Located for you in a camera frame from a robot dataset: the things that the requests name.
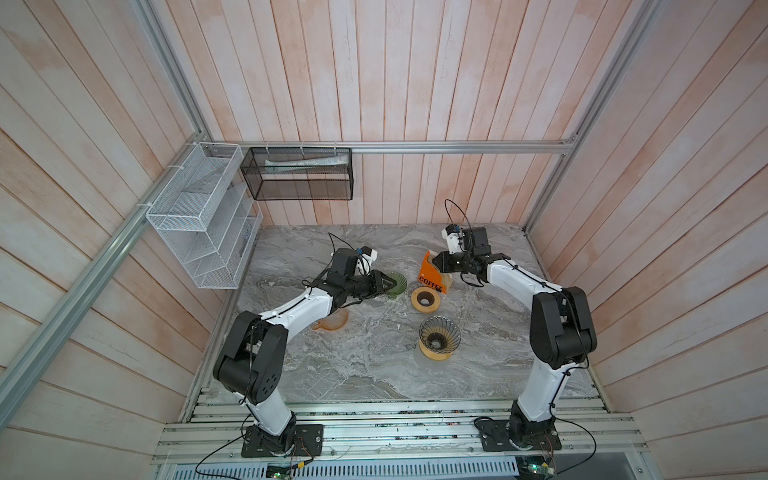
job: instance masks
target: gray marble surface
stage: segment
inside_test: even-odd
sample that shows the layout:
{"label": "gray marble surface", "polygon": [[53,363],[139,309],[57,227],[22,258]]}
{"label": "gray marble surface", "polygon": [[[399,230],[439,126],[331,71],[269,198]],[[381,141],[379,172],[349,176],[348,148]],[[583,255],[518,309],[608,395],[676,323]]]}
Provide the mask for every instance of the gray marble surface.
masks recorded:
{"label": "gray marble surface", "polygon": [[[508,254],[539,273],[523,233],[506,224],[486,226],[494,252]],[[330,258],[332,232],[354,247],[379,251],[374,267],[400,272],[409,281],[397,299],[385,296],[349,308],[349,322],[336,331],[305,329],[287,347],[280,380],[286,402],[378,399],[516,398],[531,371],[529,313],[497,287],[472,288],[455,275],[435,314],[458,323],[462,342],[454,355],[436,362],[418,348],[419,324],[429,315],[416,312],[410,293],[427,249],[445,244],[439,225],[363,225],[348,227],[268,227],[257,238],[243,281],[237,315],[278,306],[303,291]],[[212,394],[229,395],[212,380]],[[589,375],[575,370],[565,396],[596,396]]]}

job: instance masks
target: white mesh shelf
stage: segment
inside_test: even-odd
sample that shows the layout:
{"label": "white mesh shelf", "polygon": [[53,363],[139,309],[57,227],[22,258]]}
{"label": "white mesh shelf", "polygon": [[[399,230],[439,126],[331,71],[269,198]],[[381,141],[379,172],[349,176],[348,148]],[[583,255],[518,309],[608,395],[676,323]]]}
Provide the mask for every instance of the white mesh shelf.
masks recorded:
{"label": "white mesh shelf", "polygon": [[195,146],[147,212],[157,230],[202,232],[243,162],[236,144]]}
{"label": "white mesh shelf", "polygon": [[147,214],[200,288],[238,287],[261,225],[247,184],[227,189],[241,161],[238,145],[197,145]]}

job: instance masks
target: wooden wall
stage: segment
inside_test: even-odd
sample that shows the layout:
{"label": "wooden wall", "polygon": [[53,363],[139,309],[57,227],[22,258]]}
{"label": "wooden wall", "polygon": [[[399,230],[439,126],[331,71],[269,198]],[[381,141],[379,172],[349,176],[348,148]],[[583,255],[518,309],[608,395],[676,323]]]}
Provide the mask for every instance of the wooden wall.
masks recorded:
{"label": "wooden wall", "polygon": [[[129,2],[0,2],[0,367],[193,133]],[[143,478],[221,296],[147,232],[0,435],[3,478]]]}
{"label": "wooden wall", "polygon": [[531,233],[665,478],[768,475],[767,25],[668,2]]}
{"label": "wooden wall", "polygon": [[[154,0],[214,138],[570,137],[638,0]],[[355,200],[275,224],[522,224],[556,156],[356,156]]]}

